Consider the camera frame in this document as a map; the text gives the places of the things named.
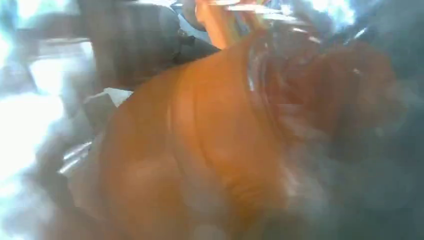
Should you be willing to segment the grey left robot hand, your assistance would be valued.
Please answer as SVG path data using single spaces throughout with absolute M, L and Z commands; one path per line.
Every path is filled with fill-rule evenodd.
M 102 88 L 133 89 L 219 49 L 196 36 L 180 7 L 158 0 L 80 0 Z

